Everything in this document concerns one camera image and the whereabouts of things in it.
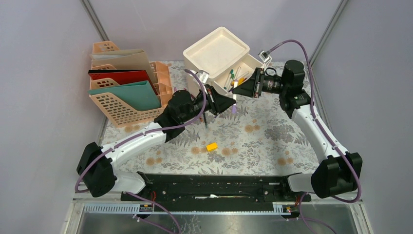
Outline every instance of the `white wall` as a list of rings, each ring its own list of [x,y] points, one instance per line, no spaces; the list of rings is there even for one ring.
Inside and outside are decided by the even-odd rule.
[[[182,52],[219,26],[227,27],[257,57],[286,39],[312,54],[340,0],[91,0],[110,40],[142,48],[151,60],[184,60]],[[304,59],[297,45],[271,54]]]
[[[412,233],[413,1],[350,1],[314,72],[336,137],[363,158],[375,234]]]
[[[78,0],[2,0],[0,22],[0,233],[56,234],[103,121],[86,92],[100,38]]]

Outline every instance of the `perforated plastic basket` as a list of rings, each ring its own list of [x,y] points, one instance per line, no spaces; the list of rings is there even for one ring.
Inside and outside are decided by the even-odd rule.
[[[112,50],[119,50],[119,48],[111,41],[98,42],[93,45],[94,53]],[[158,93],[157,97],[161,102],[161,108],[148,111],[138,111],[112,93],[89,95],[92,101],[116,127],[119,128],[132,124],[152,121],[164,111],[168,101],[172,98],[172,87],[168,66],[161,62],[151,62],[150,65],[157,79],[157,82],[154,83],[153,86]],[[92,67],[92,69],[106,70],[115,68],[112,65],[107,64]],[[99,89],[117,85],[119,84],[111,78],[98,80],[91,79],[90,89]]]

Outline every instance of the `green folder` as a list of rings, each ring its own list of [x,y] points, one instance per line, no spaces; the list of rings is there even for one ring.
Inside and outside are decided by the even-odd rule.
[[[112,93],[137,111],[148,111],[161,107],[161,102],[153,91],[149,81],[91,89],[90,95]]]

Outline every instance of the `tabletop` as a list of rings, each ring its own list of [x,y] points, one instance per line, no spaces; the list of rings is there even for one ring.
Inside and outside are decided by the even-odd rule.
[[[187,85],[182,61],[163,61],[169,67],[173,87]],[[281,74],[284,63],[271,67]],[[310,93],[307,77],[304,89]],[[312,173],[317,157],[305,135],[281,109],[278,95],[260,98],[237,96],[237,112],[230,109],[217,118],[207,112],[186,127],[177,138],[155,146],[120,166],[121,171],[164,174],[272,175]],[[116,128],[108,121],[102,144],[127,137],[147,123]],[[206,146],[216,142],[218,149]]]

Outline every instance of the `yellow block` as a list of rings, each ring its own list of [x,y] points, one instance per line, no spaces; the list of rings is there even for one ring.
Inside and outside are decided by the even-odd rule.
[[[218,144],[216,142],[206,146],[206,150],[208,150],[208,152],[211,152],[216,149],[218,149]]]

